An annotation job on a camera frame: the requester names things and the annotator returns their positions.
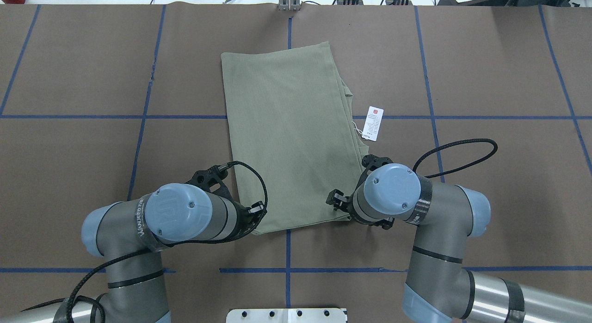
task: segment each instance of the gray robot arm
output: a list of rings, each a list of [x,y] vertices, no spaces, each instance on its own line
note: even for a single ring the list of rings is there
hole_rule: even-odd
[[[262,202],[243,207],[232,200],[221,182],[228,167],[230,163],[198,171],[186,184],[166,184],[154,193],[102,207],[87,216],[82,241],[92,255],[110,261],[146,252],[106,267],[109,292],[97,300],[105,309],[108,323],[169,323],[160,252],[179,243],[239,239],[265,215]],[[220,188],[211,193],[213,184],[220,184]],[[76,323],[94,322],[95,310],[90,304],[78,302],[72,317]],[[62,303],[24,311],[2,321],[61,323],[67,318]]]
[[[491,208],[479,192],[431,182],[388,158],[365,158],[354,193],[327,203],[362,224],[417,226],[403,310],[417,323],[590,323],[592,305],[461,268],[467,239],[480,236]]]

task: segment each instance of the sage green fabric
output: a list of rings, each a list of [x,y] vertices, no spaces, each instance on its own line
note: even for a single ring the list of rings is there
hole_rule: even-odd
[[[368,146],[353,129],[352,94],[329,44],[222,53],[222,72],[233,159],[268,189],[268,214],[254,233],[349,220],[325,200],[335,188],[351,194]],[[259,180],[235,169],[241,202],[262,200]]]

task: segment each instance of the light blue round cap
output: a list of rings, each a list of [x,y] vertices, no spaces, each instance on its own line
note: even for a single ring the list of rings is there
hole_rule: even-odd
[[[107,211],[109,211],[113,205],[117,205],[120,202],[121,201],[118,201],[117,203],[113,203],[109,206],[96,209],[95,211],[89,213],[89,215],[86,216],[86,219],[84,219],[80,236],[82,237],[82,243],[84,243],[86,251],[88,251],[91,255],[103,257],[97,245],[97,232],[99,231],[99,225],[101,224],[101,220],[103,220],[103,217]]]
[[[405,292],[403,293],[403,312],[417,323],[452,322],[452,318],[432,306],[407,284],[405,284]]]
[[[201,234],[212,219],[212,201],[197,186],[161,186],[146,203],[146,224],[159,238],[186,241]]]
[[[469,236],[472,238],[482,236],[487,230],[487,225],[491,221],[491,205],[489,204],[489,200],[481,192],[463,188],[462,186],[458,187],[465,192],[469,199],[469,203],[471,204],[471,211],[473,213],[473,230]]]
[[[364,182],[364,197],[376,211],[385,215],[399,215],[419,200],[421,184],[409,167],[389,163],[373,171]]]

